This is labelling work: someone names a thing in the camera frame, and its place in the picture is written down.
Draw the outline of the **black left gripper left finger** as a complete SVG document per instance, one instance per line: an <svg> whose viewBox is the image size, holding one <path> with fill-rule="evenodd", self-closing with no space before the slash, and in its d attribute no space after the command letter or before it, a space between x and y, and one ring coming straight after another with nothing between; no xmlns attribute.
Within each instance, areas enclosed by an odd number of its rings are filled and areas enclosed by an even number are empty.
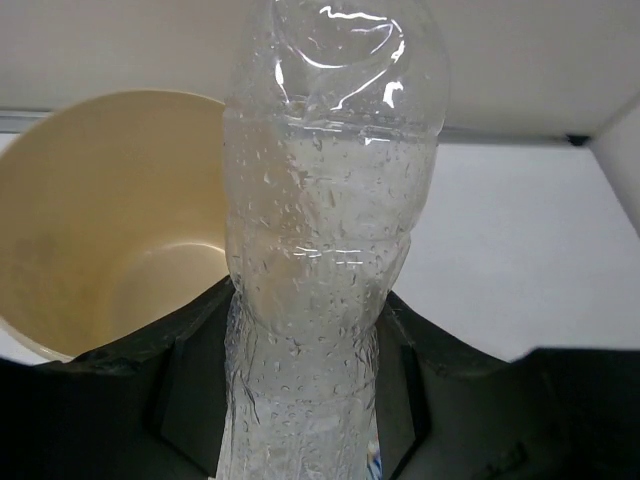
<svg viewBox="0 0 640 480"><path fill-rule="evenodd" d="M74 360L1 363L5 479L209 479L227 410L234 293L221 280L180 309Z"/></svg>

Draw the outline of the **clear unlabelled plastic bottle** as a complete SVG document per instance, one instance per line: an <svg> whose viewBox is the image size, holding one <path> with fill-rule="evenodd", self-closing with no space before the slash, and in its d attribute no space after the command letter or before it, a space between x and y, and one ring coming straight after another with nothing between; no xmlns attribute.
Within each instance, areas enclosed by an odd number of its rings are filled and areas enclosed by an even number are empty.
<svg viewBox="0 0 640 480"><path fill-rule="evenodd" d="M362 479L375 324L426 203L450 70L424 1L255 1L224 111L222 479Z"/></svg>

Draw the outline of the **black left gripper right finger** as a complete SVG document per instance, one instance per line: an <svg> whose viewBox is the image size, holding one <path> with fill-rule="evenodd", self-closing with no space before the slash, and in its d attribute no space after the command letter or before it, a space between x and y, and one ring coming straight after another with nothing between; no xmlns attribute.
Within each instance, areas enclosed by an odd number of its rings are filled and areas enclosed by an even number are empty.
<svg viewBox="0 0 640 480"><path fill-rule="evenodd" d="M505 362L397 295L377 321L387 479L635 479L639 354L538 348Z"/></svg>

